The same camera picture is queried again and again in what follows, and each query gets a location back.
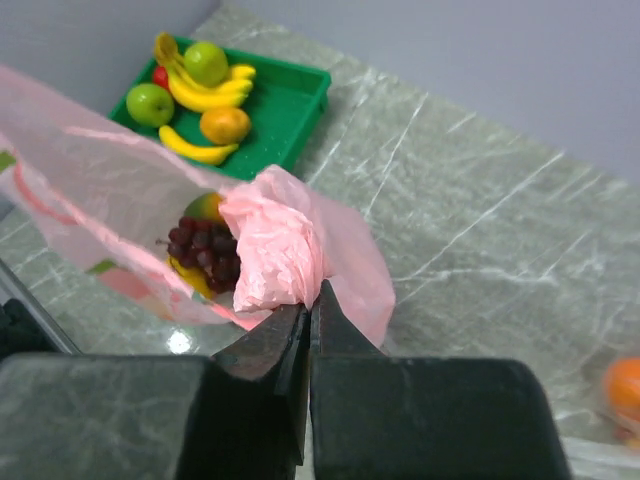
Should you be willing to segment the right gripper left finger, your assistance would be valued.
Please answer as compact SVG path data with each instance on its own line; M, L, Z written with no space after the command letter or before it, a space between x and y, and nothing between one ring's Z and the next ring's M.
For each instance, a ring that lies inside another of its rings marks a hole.
M278 308L212 357L20 354L1 365L5 479L291 479L308 314Z

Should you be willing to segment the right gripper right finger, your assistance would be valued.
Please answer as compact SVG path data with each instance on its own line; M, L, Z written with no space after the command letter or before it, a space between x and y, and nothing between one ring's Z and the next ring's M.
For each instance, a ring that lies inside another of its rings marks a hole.
M310 414L319 479L567 479L545 391L524 363L392 357L329 283L311 312Z

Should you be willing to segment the dark fake grape bunch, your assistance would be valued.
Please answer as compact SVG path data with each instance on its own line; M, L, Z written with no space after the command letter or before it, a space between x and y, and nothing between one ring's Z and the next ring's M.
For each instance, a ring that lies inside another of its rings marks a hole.
M184 268L201 269L216 296L235 289L241 260L237 240L225 223L183 216L164 238L157 238L155 244L164 247L168 257L177 259Z

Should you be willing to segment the green red fake mango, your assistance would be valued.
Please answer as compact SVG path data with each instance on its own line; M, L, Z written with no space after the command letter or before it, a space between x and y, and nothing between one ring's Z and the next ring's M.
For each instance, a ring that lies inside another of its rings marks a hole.
M193 200L184 210L185 217L196 220L208 220L224 223L224 218L219 212L219 205L225 200L217 192L205 193Z

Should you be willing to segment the pink plastic bag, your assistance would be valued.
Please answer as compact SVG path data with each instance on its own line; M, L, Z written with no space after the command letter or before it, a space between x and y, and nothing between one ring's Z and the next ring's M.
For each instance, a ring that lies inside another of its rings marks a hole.
M1 190L54 251L156 315L250 330L328 283L382 344L396 296L367 223L281 167L245 182L190 166L10 68L1 144Z

